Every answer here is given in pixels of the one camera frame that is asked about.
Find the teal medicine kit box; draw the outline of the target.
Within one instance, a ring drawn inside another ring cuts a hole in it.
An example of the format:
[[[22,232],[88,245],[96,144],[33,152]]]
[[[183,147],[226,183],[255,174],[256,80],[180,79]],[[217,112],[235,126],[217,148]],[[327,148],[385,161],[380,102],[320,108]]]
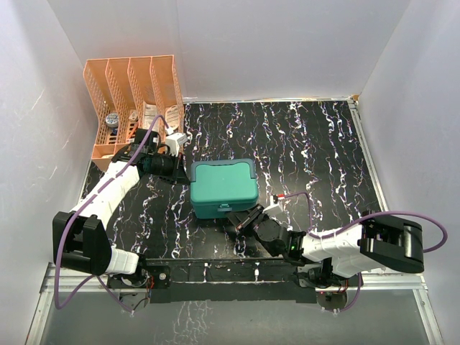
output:
[[[248,158],[194,162],[190,167],[190,203],[197,219],[220,219],[257,204],[254,161]]]

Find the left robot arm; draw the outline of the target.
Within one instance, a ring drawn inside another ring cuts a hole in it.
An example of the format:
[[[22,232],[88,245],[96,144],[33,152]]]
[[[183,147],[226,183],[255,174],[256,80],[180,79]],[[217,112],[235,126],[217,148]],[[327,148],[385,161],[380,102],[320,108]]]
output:
[[[167,131],[164,141],[157,132],[138,129],[134,141],[111,158],[94,189],[70,211],[58,212],[52,220],[55,265],[93,276],[123,275],[132,286],[146,283],[146,266],[139,255],[116,248],[106,229],[112,214],[126,194],[145,175],[158,177],[171,185],[189,185],[183,153],[184,133]]]

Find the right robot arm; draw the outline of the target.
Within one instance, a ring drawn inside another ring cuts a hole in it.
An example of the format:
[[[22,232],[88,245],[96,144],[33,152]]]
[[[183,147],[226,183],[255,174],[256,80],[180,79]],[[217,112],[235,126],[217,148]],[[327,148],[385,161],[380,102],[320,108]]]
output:
[[[395,216],[372,215],[342,231],[320,234],[290,231],[275,220],[278,203],[231,211],[236,232],[253,236],[272,257],[298,267],[313,287],[337,285],[360,272],[377,268],[418,274],[424,271],[423,235],[419,224]]]

